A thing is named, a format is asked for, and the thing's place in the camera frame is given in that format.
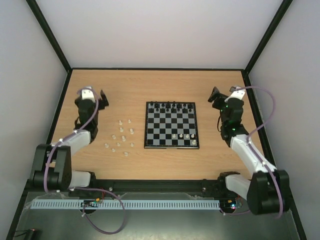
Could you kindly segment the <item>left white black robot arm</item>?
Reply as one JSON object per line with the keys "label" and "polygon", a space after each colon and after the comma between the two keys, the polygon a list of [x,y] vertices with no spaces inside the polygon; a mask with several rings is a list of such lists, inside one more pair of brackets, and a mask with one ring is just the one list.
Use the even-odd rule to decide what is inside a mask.
{"label": "left white black robot arm", "polygon": [[91,144],[98,134],[99,111],[109,106],[105,93],[98,95],[92,87],[80,89],[74,103],[78,117],[71,134],[50,144],[36,147],[28,183],[45,192],[86,188],[93,177],[92,172],[72,169],[72,156]]}

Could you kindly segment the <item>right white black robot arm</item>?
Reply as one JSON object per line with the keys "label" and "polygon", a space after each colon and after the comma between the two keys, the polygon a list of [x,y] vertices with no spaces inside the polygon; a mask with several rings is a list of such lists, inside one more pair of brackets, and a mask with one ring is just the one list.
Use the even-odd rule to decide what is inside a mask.
{"label": "right white black robot arm", "polygon": [[248,210],[254,215],[276,214],[280,218],[290,208],[290,178],[285,170],[270,163],[252,141],[252,135],[266,124],[251,132],[242,124],[247,90],[247,87],[233,86],[230,95],[225,95],[214,87],[208,98],[212,107],[219,110],[217,129],[221,138],[251,173],[251,179],[236,172],[222,173],[218,191],[224,196],[236,193],[246,200]]}

